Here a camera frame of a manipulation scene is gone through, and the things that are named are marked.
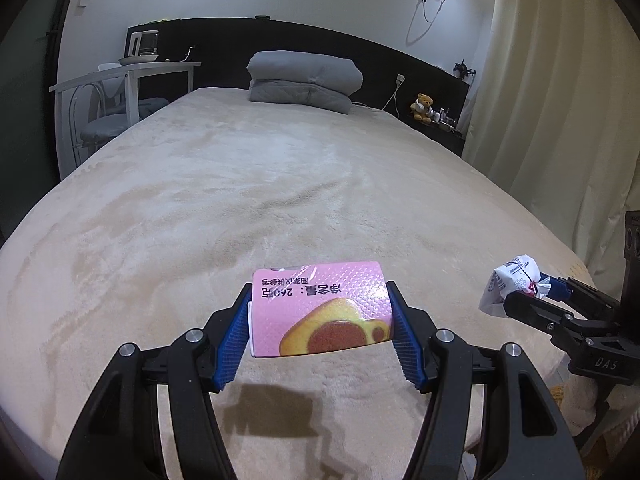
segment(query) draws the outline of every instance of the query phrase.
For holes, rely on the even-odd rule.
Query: pillow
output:
[[[341,114],[348,114],[351,109],[351,99],[346,95],[313,83],[295,81],[252,80],[249,101],[315,106]]]
[[[325,54],[269,50],[256,53],[246,68],[253,79],[313,83],[345,95],[362,86],[362,72],[351,59]]]

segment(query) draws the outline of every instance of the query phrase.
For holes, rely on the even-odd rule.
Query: wall switch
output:
[[[78,7],[87,7],[91,0],[78,0]]]

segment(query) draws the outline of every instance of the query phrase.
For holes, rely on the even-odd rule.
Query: curtain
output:
[[[613,0],[496,0],[463,158],[620,296],[640,209],[640,41]]]

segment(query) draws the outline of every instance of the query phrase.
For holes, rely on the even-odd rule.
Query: pink package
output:
[[[387,341],[391,322],[378,262],[254,272],[249,312],[254,357],[316,354]]]

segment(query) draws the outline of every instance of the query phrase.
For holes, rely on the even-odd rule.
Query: beige blanket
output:
[[[519,342],[548,377],[561,357],[548,336],[478,310],[492,269],[517,254],[591,283],[514,199],[384,112],[200,89],[92,156],[0,251],[0,406],[58,460],[121,343],[162,346],[202,326],[259,267],[350,260],[379,260],[409,304],[471,344]],[[468,440],[480,430],[473,398]],[[247,352],[213,400],[238,477],[282,480],[401,478],[428,402],[390,342]],[[161,403],[175,479],[166,393]]]

